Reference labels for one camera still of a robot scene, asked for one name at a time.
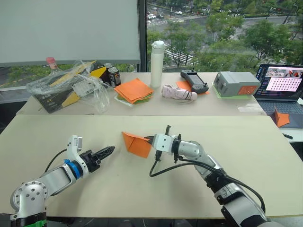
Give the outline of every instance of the gray box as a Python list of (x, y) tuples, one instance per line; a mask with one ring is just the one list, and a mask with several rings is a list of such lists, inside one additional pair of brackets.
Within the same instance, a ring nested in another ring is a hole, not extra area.
[(222, 97), (253, 95), (261, 86), (250, 72), (219, 72), (214, 87)]

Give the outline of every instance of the can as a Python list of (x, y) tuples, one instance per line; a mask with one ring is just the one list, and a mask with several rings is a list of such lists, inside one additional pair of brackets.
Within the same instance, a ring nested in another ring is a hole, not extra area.
[(119, 86), (121, 84), (120, 73), (116, 67), (108, 69), (110, 84), (112, 87)]
[(113, 67), (113, 65), (111, 63), (105, 63), (104, 66), (106, 67), (106, 73), (102, 76), (102, 80), (104, 83), (110, 85), (108, 69)]

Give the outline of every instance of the orange label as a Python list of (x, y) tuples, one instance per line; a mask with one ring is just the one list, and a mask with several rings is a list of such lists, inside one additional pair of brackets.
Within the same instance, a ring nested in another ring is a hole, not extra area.
[(257, 86), (243, 86), (240, 88), (238, 95), (251, 95)]

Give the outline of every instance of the game controller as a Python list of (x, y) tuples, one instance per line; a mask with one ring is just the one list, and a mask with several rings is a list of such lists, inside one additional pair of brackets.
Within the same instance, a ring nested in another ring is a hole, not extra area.
[(194, 70), (182, 70), (181, 77), (183, 77), (191, 86), (191, 92), (196, 92), (197, 94), (204, 93), (208, 91), (207, 83), (198, 76), (197, 72)]

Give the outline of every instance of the robotic arm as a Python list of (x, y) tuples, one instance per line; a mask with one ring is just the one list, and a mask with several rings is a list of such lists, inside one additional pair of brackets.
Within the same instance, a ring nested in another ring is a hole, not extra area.
[[(150, 139), (149, 143), (157, 150), (155, 164), (160, 160), (162, 152), (174, 155), (175, 163), (178, 159), (184, 160), (180, 155), (188, 158), (188, 162), (196, 163), (196, 170), (214, 192), (217, 201), (223, 205), (221, 212), (230, 226), (282, 227), (276, 222), (268, 222), (265, 211), (243, 190), (239, 185), (241, 182), (229, 177), (220, 164), (204, 152), (199, 143), (183, 141), (180, 134), (177, 137), (169, 136), (169, 128), (170, 126), (167, 127), (165, 134), (147, 137)], [(207, 164), (212, 170), (206, 166), (202, 167), (199, 163)]]
[(100, 168), (101, 160), (111, 155), (115, 147), (106, 147), (96, 153), (82, 150), (82, 137), (71, 136), (67, 144), (64, 164), (45, 172), (36, 180), (22, 183), (12, 194), (10, 204), (16, 213), (10, 216), (12, 227), (46, 226), (48, 197), (59, 194), (80, 177)]

